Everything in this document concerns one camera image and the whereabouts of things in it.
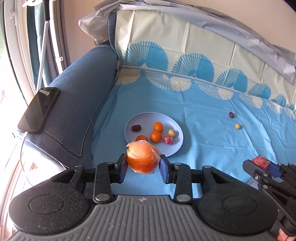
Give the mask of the person right hand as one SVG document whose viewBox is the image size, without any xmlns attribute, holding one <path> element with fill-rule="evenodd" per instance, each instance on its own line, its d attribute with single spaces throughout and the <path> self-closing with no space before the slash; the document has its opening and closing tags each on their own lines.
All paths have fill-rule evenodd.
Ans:
<svg viewBox="0 0 296 241">
<path fill-rule="evenodd" d="M 282 229 L 279 229 L 277 240 L 278 241 L 294 241 L 295 237 L 290 237 Z"/>
</svg>

